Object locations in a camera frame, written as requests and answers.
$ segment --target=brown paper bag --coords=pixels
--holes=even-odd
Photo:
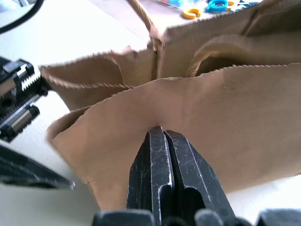
[[[225,192],[301,171],[301,64],[231,67],[162,79],[76,110],[48,141],[102,210],[126,207],[129,170],[146,132],[184,134]]]
[[[125,208],[130,166],[158,125],[184,134],[226,192],[301,171],[301,0],[265,0],[163,35],[129,2],[150,31],[146,50],[41,68],[79,108],[48,141],[103,210]]]

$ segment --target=white table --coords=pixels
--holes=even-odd
[[[0,14],[0,26],[26,10],[28,8]],[[127,45],[143,48],[145,44],[87,0],[47,0],[30,21],[0,35],[0,56],[12,60],[23,58],[37,66],[110,49],[121,50]],[[68,191],[0,186],[0,225],[89,226],[98,211],[96,202],[87,186],[45,142],[48,126],[68,113],[68,109],[53,92],[36,105],[40,116],[11,144],[1,142],[1,145],[28,155],[75,181],[76,188]],[[228,198],[238,216],[254,222],[258,211],[266,207],[301,208],[300,187],[298,176],[228,194]]]

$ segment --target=colorful toy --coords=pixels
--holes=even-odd
[[[239,2],[240,2],[240,0],[229,0],[226,11],[229,12],[232,8],[237,7]]]
[[[228,7],[227,0],[210,0],[206,12],[223,12]]]
[[[201,16],[201,14],[197,8],[191,8],[191,9],[183,11],[183,17],[186,19],[193,20],[196,17],[200,17],[200,16]]]

